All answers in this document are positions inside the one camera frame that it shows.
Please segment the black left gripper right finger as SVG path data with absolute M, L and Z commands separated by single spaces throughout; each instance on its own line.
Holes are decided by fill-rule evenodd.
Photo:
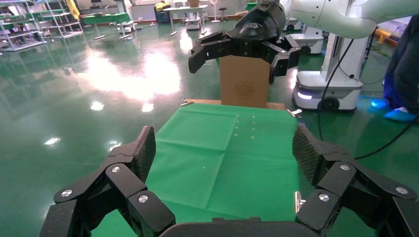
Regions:
M 297 220 L 324 237 L 341 210 L 353 211 L 378 237 L 419 234 L 417 193 L 358 162 L 342 146 L 317 139 L 298 124 L 292 151 L 314 187 L 305 202 L 296 203 Z

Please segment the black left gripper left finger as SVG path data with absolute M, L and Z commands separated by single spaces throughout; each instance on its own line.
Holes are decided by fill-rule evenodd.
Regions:
M 138 237 L 158 237 L 175 215 L 146 186 L 156 154 L 154 129 L 115 147 L 93 172 L 60 189 L 48 209 L 42 237 L 89 237 L 104 217 L 117 210 Z

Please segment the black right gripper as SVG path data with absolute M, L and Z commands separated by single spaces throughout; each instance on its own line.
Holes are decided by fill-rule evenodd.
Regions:
M 300 46 L 291 36 L 279 38 L 286 22 L 284 8 L 275 2 L 254 6 L 235 27 L 199 38 L 188 59 L 189 72 L 196 73 L 207 60 L 234 55 L 262 58 L 270 64 L 269 84 L 298 66 Z

